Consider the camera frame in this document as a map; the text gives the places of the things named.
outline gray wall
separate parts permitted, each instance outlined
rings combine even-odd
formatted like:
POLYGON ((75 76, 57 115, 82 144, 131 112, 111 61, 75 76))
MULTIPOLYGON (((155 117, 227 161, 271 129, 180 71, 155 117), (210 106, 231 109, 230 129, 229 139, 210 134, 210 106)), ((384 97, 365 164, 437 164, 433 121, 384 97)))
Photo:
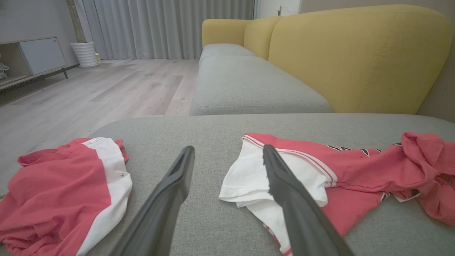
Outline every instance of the gray wall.
POLYGON ((281 16, 298 14, 300 0, 256 0, 258 5, 257 17, 268 18, 278 16, 277 5, 281 5, 281 16))
MULTIPOLYGON (((434 9, 451 20, 455 28, 455 0, 301 0, 300 11, 390 4, 420 5, 434 9)), ((455 39, 444 69, 417 113, 455 123, 455 39)))
POLYGON ((76 42, 65 0, 0 0, 0 41, 57 36, 67 66, 78 63, 76 42))

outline laminate floor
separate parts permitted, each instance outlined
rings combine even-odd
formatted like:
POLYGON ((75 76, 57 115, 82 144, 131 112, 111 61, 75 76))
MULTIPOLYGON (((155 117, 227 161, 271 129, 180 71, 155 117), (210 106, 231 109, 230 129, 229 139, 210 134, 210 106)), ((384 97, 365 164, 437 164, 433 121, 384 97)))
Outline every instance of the laminate floor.
POLYGON ((125 118, 188 115, 199 60, 115 60, 35 82, 0 107, 0 194, 17 158, 55 148, 125 118))

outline white planter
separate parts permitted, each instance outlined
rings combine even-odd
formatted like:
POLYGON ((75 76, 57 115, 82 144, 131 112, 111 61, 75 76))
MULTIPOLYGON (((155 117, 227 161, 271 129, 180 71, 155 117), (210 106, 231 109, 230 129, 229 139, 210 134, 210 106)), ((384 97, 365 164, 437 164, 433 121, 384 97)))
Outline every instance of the white planter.
POLYGON ((95 56, 95 44, 93 42, 70 43, 70 45, 77 56, 79 67, 89 68, 98 66, 95 56))

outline gray sofa cushion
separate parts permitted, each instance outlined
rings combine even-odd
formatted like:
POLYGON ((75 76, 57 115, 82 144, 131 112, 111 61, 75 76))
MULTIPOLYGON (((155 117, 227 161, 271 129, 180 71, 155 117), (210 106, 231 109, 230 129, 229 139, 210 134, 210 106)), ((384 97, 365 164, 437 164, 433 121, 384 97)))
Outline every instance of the gray sofa cushion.
MULTIPOLYGON (((107 256, 181 149, 193 145, 195 165, 180 208, 171 255, 282 256, 279 246, 247 209, 218 199, 246 132, 350 148, 385 149, 403 132, 436 133, 455 141, 455 124, 397 114, 261 114, 135 118, 109 124, 91 137, 123 139, 133 189, 123 220, 88 256, 107 256)), ((428 217, 416 200, 393 197, 369 212, 345 237, 358 256, 453 255, 455 228, 428 217)), ((4 246, 0 255, 4 255, 4 246)))
POLYGON ((204 46, 204 49, 199 59, 199 65, 202 61, 210 56, 229 56, 229 55, 244 55, 244 56, 256 56, 247 48, 236 45, 236 44, 210 44, 204 46))
POLYGON ((327 113, 315 90, 253 56, 211 56, 199 67, 190 115, 327 113))

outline red and white shirt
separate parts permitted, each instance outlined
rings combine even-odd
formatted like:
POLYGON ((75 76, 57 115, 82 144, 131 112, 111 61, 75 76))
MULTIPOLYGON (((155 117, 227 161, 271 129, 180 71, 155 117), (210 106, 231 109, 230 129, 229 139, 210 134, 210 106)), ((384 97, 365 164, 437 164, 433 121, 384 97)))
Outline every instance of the red and white shirt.
POLYGON ((296 178, 343 236, 391 193, 417 197, 425 212, 455 225, 455 143, 435 134, 404 133, 383 152, 247 133, 239 158, 223 181, 219 198, 246 206, 290 255, 281 207, 268 194, 263 146, 273 145, 296 178))
POLYGON ((85 255, 125 214, 127 160, 122 140, 101 137, 19 157, 0 200, 0 243, 14 256, 85 255))

